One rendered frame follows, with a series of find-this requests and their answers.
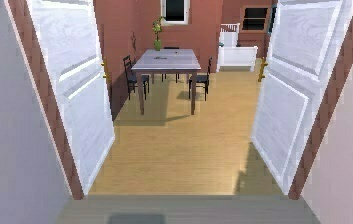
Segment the black dining chair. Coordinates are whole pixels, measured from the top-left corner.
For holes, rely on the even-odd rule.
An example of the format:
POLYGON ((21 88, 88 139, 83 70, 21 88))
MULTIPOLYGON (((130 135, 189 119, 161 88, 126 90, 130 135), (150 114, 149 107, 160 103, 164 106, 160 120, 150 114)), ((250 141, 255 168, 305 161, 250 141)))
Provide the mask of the black dining chair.
MULTIPOLYGON (((127 91, 128 93, 131 93, 131 91, 135 90, 135 88, 138 86, 138 82, 137 82, 136 75, 132 72, 132 61, 129 55, 123 58, 123 64, 124 64, 124 73, 125 73, 126 82, 127 82, 127 91)), ((144 88, 144 98, 147 98, 147 94, 150 91, 150 82, 149 82, 150 76, 142 75, 141 78, 142 78, 142 85, 144 88)))
POLYGON ((211 74, 212 58, 208 60, 207 72, 205 74, 198 74, 196 76, 197 87, 204 89, 204 100, 207 100, 207 94, 209 93, 209 78, 211 74))

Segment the grey top dining table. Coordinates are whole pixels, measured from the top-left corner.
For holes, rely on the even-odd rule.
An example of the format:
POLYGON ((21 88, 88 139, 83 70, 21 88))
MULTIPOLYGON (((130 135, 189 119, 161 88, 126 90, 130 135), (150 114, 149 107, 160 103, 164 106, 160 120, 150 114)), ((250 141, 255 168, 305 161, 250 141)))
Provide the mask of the grey top dining table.
POLYGON ((186 74, 192 79, 191 84, 191 114, 195 114, 196 102, 196 76, 201 66, 192 49, 161 49, 159 51, 148 49, 132 67, 138 82, 140 112, 144 114, 144 90, 142 85, 143 74, 154 78, 155 74, 186 74), (156 56, 167 57, 167 60, 154 60, 156 56))

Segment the green house plant in vase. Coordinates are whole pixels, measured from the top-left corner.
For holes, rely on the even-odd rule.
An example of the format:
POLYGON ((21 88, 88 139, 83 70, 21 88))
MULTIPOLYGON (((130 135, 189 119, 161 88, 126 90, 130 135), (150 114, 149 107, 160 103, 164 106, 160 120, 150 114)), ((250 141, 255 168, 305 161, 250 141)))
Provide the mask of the green house plant in vase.
POLYGON ((162 20, 164 19, 163 16, 159 16, 153 23, 152 23, 152 31, 155 34, 154 40, 154 48, 156 51, 161 49, 161 40, 159 39, 159 34, 162 32, 162 20))

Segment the white bench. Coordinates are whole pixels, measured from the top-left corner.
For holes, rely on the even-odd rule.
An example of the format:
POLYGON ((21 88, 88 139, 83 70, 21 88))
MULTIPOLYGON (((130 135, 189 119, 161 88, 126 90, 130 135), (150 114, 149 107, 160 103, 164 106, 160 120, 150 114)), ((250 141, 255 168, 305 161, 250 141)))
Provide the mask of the white bench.
POLYGON ((220 47, 218 50, 218 62, 216 71, 222 66, 248 67, 250 72, 254 71, 257 55, 257 46, 253 47, 220 47))

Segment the white slatted chair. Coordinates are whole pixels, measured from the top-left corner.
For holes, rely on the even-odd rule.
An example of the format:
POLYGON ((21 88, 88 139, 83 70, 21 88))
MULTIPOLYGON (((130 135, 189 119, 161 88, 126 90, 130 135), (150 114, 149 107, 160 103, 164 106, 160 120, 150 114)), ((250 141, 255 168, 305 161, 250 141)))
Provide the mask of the white slatted chair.
POLYGON ((235 47, 238 43, 240 24, 221 24, 219 42, 224 47, 235 47))

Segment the white framed window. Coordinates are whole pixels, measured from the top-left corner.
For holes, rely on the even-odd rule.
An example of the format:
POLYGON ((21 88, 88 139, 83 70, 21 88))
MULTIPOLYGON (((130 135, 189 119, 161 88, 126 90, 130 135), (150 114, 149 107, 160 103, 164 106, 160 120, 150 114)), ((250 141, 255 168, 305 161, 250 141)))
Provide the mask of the white framed window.
POLYGON ((190 0, 160 0, 162 24, 187 25, 189 20, 190 0))

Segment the white panelled room door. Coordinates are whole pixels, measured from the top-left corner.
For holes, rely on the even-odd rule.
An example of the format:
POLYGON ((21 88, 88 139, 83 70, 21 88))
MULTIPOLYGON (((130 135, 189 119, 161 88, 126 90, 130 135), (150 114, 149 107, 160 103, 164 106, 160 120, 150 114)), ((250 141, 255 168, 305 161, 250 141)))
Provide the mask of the white panelled room door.
POLYGON ((283 194, 352 17, 353 0, 278 0, 251 140, 283 194))
POLYGON ((92 0, 27 0, 84 193, 114 141, 92 0))

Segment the brown framed dark window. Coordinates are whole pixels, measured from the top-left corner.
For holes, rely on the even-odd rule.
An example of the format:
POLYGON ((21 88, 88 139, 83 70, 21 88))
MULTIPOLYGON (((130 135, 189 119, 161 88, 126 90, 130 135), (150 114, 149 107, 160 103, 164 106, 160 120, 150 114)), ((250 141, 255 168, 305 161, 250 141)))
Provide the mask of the brown framed dark window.
POLYGON ((244 8, 243 32, 265 32, 270 14, 270 8, 265 6, 246 6, 244 8))

